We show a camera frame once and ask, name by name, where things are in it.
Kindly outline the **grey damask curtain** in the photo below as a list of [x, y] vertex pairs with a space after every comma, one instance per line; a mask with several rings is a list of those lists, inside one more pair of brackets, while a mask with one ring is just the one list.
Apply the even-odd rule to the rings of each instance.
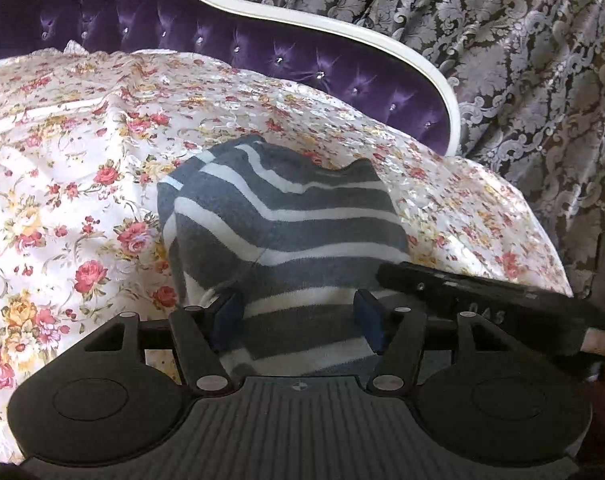
[[572, 289], [605, 232], [605, 0], [248, 0], [371, 28], [420, 52], [460, 105], [463, 156], [521, 191]]

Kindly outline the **floral bed sheet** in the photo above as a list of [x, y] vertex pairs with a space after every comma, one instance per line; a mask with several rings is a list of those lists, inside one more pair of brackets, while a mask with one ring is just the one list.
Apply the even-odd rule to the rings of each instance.
[[0, 62], [0, 462], [15, 388], [113, 315], [165, 318], [176, 289], [156, 186], [255, 133], [337, 169], [371, 160], [414, 261], [568, 294], [522, 193], [328, 94], [194, 53], [70, 42]]

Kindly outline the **grey white striped garment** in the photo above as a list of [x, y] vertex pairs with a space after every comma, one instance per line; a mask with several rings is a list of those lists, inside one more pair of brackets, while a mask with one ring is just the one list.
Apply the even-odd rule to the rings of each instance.
[[377, 270], [407, 261], [409, 248], [371, 162], [324, 169], [244, 136], [160, 180], [157, 210], [180, 304], [240, 294], [243, 318], [221, 351], [231, 376], [373, 372], [353, 296], [384, 297]]

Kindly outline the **purple tufted sofa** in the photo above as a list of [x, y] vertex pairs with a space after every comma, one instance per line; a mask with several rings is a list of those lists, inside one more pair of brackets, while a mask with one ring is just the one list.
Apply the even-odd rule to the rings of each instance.
[[441, 155], [457, 99], [421, 54], [374, 30], [243, 0], [0, 0], [0, 58], [69, 41], [88, 51], [195, 52], [317, 88]]

